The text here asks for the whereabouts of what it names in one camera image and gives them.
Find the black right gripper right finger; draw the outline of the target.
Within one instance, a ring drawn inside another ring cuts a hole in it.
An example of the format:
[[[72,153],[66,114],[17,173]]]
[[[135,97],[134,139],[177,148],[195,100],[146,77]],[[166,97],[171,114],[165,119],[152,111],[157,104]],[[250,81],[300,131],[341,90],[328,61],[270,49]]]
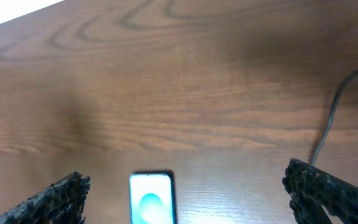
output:
[[[297,223],[331,223],[334,216],[358,224],[358,187],[299,159],[290,160],[282,182]]]

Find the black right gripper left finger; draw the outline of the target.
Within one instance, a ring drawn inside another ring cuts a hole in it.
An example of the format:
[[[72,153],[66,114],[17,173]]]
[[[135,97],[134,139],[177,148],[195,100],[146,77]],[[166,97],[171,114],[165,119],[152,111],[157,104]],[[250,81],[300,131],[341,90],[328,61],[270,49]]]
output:
[[[77,171],[0,214],[0,224],[84,224],[90,177]]]

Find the blue Samsung Galaxy smartphone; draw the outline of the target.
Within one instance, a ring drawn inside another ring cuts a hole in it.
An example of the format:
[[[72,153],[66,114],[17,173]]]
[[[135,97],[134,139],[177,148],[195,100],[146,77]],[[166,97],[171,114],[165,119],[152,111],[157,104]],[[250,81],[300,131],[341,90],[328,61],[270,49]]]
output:
[[[171,170],[138,170],[129,176],[132,224],[177,224],[175,179]]]

